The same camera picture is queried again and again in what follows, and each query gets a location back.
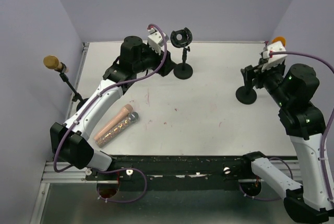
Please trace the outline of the orange microphone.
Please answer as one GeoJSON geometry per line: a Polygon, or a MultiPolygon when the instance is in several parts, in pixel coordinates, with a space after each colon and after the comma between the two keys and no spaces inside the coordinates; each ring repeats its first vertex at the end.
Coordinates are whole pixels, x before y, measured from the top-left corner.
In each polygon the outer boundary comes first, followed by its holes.
{"type": "Polygon", "coordinates": [[[278,37],[275,37],[271,43],[276,43],[276,42],[281,42],[283,46],[286,45],[286,39],[283,37],[283,36],[278,36],[278,37]]]}

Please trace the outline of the black round base shock stand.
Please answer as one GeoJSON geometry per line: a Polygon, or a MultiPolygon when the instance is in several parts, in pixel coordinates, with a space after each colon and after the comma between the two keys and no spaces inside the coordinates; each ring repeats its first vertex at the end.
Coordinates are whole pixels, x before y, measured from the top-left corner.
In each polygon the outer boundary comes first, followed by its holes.
{"type": "Polygon", "coordinates": [[[175,48],[183,49],[182,62],[174,67],[174,76],[181,80],[191,78],[191,76],[193,75],[193,69],[188,63],[186,63],[187,53],[190,51],[189,45],[193,40],[193,35],[191,31],[187,27],[178,31],[172,31],[170,35],[170,40],[175,48]]]}

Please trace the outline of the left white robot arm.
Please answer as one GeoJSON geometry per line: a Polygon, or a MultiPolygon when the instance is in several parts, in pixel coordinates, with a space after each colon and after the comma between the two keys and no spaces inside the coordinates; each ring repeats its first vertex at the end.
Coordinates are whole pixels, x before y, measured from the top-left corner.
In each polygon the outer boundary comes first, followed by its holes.
{"type": "Polygon", "coordinates": [[[174,67],[167,50],[167,36],[158,31],[143,43],[137,36],[128,36],[121,45],[116,61],[105,71],[97,89],[80,109],[63,124],[54,123],[50,129],[54,165],[61,159],[78,169],[92,168],[105,180],[115,176],[112,158],[94,149],[88,142],[97,123],[114,102],[130,86],[139,81],[137,74],[152,70],[166,76],[174,67]]]}

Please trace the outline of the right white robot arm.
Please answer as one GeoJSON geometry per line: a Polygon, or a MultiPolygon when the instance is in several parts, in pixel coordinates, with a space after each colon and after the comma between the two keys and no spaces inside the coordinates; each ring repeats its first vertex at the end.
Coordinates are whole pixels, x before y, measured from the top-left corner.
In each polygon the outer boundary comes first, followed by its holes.
{"type": "Polygon", "coordinates": [[[333,217],[333,179],[325,150],[327,124],[320,109],[311,103],[319,86],[313,68],[294,64],[288,72],[280,64],[269,70],[248,66],[241,70],[244,85],[236,91],[243,104],[257,99],[255,88],[265,88],[279,106],[279,119],[289,136],[299,162],[302,182],[296,182],[271,164],[261,152],[243,156],[240,172],[265,180],[283,200],[290,218],[298,223],[324,223],[333,217]]]}

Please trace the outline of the silver glitter microphone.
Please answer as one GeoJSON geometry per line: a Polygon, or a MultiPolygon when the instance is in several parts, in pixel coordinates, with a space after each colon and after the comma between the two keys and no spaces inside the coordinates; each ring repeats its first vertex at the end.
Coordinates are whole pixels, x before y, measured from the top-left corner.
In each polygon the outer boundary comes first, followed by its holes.
{"type": "Polygon", "coordinates": [[[139,114],[137,112],[132,112],[125,118],[123,118],[115,126],[109,127],[104,130],[100,137],[95,140],[95,143],[99,148],[103,148],[109,142],[111,142],[115,137],[117,137],[121,132],[129,128],[131,125],[139,120],[139,114]]]}

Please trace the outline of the pink microphone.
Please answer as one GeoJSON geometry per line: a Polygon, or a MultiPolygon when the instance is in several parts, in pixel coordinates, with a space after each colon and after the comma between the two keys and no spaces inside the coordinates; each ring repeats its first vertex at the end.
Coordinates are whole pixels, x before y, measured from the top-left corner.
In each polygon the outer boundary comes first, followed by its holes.
{"type": "Polygon", "coordinates": [[[111,120],[109,120],[95,135],[94,140],[98,140],[101,138],[109,129],[117,125],[120,121],[123,120],[127,115],[129,115],[133,111],[133,107],[130,104],[124,105],[120,111],[113,116],[111,120]]]}

